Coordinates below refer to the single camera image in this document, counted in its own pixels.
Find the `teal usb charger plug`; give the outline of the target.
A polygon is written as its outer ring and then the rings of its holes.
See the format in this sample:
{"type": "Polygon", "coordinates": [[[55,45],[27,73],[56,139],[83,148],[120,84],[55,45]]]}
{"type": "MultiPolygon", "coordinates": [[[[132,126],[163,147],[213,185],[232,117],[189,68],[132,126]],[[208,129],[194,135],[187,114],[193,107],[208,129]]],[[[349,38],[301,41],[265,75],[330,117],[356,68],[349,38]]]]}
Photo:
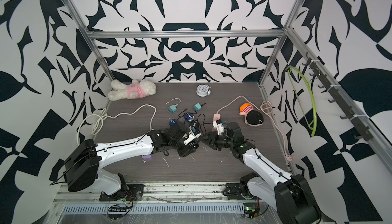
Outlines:
{"type": "Polygon", "coordinates": [[[197,104],[193,105],[194,111],[199,112],[205,104],[206,103],[203,103],[203,104],[197,103],[197,104]]]}

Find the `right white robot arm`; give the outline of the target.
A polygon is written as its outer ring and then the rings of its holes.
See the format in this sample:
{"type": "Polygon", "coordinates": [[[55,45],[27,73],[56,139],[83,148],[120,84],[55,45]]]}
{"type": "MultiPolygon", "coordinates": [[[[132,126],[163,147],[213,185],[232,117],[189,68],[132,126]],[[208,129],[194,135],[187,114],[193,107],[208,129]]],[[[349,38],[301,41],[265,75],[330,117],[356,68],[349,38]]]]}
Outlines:
{"type": "Polygon", "coordinates": [[[319,224],[322,212],[307,180],[273,164],[246,139],[238,123],[215,125],[216,130],[199,137],[214,150],[228,148],[233,157],[252,169],[255,176],[245,181],[248,193],[275,209],[283,224],[319,224]]]}

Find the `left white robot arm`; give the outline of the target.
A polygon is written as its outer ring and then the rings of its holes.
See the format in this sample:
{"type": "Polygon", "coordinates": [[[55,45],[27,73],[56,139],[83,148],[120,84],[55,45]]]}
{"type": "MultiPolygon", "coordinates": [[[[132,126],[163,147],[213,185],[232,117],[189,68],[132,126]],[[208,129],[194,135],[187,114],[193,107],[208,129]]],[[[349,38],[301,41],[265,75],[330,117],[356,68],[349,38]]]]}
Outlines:
{"type": "Polygon", "coordinates": [[[165,130],[147,131],[141,137],[113,143],[95,143],[88,139],[79,144],[65,161],[64,179],[69,192],[102,192],[109,198],[123,198],[129,190],[124,176],[104,168],[113,163],[156,153],[168,155],[176,150],[180,157],[194,153],[201,136],[200,124],[175,122],[165,130]]]}

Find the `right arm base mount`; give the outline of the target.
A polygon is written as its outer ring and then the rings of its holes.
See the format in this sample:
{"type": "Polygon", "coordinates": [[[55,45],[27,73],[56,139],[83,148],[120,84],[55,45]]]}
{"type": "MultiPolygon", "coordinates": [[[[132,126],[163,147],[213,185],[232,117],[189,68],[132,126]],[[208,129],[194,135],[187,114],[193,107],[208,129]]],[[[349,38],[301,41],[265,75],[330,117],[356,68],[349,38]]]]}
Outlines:
{"type": "Polygon", "coordinates": [[[256,173],[250,173],[240,178],[238,183],[226,183],[223,196],[228,200],[256,200],[273,196],[266,181],[256,173]]]}

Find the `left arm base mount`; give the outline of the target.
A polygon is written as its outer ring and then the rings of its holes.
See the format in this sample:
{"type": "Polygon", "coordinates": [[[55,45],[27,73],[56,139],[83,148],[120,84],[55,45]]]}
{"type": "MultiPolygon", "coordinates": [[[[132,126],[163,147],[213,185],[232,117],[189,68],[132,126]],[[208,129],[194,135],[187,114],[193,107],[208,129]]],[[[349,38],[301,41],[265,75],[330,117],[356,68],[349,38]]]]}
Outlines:
{"type": "Polygon", "coordinates": [[[107,195],[105,192],[101,192],[99,201],[100,202],[114,202],[125,200],[127,202],[132,202],[134,200],[139,200],[144,195],[144,184],[126,184],[124,176],[118,174],[121,188],[119,191],[112,195],[107,195]]]}

